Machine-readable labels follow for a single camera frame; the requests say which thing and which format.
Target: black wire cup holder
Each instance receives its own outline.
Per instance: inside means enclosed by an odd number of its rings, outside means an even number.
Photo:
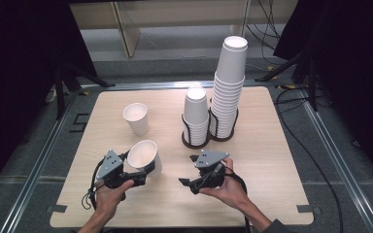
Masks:
[[[181,115],[181,119],[183,120],[183,123],[184,123],[184,125],[186,126],[186,129],[187,129],[188,142],[185,139],[185,135],[184,135],[185,131],[183,131],[183,134],[181,135],[181,138],[183,140],[184,145],[187,148],[189,148],[189,149],[195,149],[195,150],[196,149],[202,149],[202,148],[204,148],[205,146],[208,145],[208,143],[210,142],[210,140],[214,140],[216,142],[226,142],[226,141],[230,140],[234,136],[235,124],[237,122],[238,115],[239,115],[238,109],[237,109],[237,114],[236,114],[236,117],[235,117],[235,120],[234,120],[234,124],[232,125],[231,134],[228,137],[226,137],[226,138],[219,138],[218,137],[219,120],[218,120],[217,116],[215,116],[215,114],[211,111],[211,108],[208,110],[208,114],[209,114],[209,119],[208,119],[208,127],[207,127],[207,137],[206,137],[205,142],[202,145],[198,145],[198,146],[192,145],[190,143],[191,142],[190,128],[189,128],[188,123],[184,120],[184,115]],[[211,121],[212,121],[211,117],[214,117],[214,120],[216,121],[215,135],[212,135],[211,130],[210,130]]]
[[[181,115],[181,119],[183,120],[183,123],[184,125],[186,126],[186,129],[187,129],[187,137],[188,137],[188,142],[187,140],[185,139],[185,131],[183,131],[183,134],[182,134],[182,140],[183,140],[183,143],[184,145],[187,147],[187,148],[190,148],[190,149],[202,149],[204,148],[205,146],[207,146],[207,144],[210,142],[210,125],[211,125],[211,117],[209,116],[209,111],[208,111],[208,126],[207,126],[207,137],[205,139],[205,142],[201,145],[193,145],[191,143],[191,136],[190,136],[190,128],[189,128],[189,124],[184,120],[184,115]]]
[[[234,136],[235,124],[237,123],[237,119],[238,119],[238,115],[239,115],[239,111],[238,111],[238,109],[237,109],[237,114],[236,114],[236,116],[235,116],[234,124],[232,125],[231,134],[229,134],[229,136],[226,137],[226,138],[219,138],[219,137],[218,137],[218,129],[219,129],[219,121],[218,121],[218,117],[215,116],[215,114],[211,111],[211,108],[210,108],[210,110],[209,110],[209,113],[210,113],[210,125],[209,125],[208,128],[211,127],[211,120],[212,120],[211,117],[214,117],[214,120],[216,121],[215,135],[213,135],[213,134],[211,133],[211,130],[209,130],[209,134],[210,134],[210,136],[211,136],[211,139],[214,140],[214,141],[216,141],[216,142],[226,142],[226,141],[230,140],[230,139]]]

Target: upside-down cup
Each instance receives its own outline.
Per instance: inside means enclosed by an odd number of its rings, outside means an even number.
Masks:
[[[192,86],[186,93],[184,119],[191,125],[200,125],[209,118],[207,95],[201,86]]]
[[[239,83],[245,76],[248,42],[238,36],[230,36],[223,41],[217,77],[224,83]]]

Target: sleeve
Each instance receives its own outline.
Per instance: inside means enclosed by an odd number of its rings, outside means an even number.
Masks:
[[[275,219],[262,233],[290,233],[290,231],[279,220]]]

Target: cabinet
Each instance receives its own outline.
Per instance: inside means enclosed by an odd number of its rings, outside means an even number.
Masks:
[[[275,23],[286,23],[295,0],[153,0],[70,4],[80,29],[116,28],[128,57],[135,51],[140,28],[198,25],[231,25],[231,34],[244,35],[249,23],[267,23],[262,9],[274,14]]]

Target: wrist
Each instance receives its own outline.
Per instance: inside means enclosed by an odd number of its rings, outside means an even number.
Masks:
[[[239,205],[238,210],[259,232],[264,231],[271,224],[271,220],[251,200],[242,202]]]
[[[79,233],[98,233],[109,220],[108,216],[95,211]]]

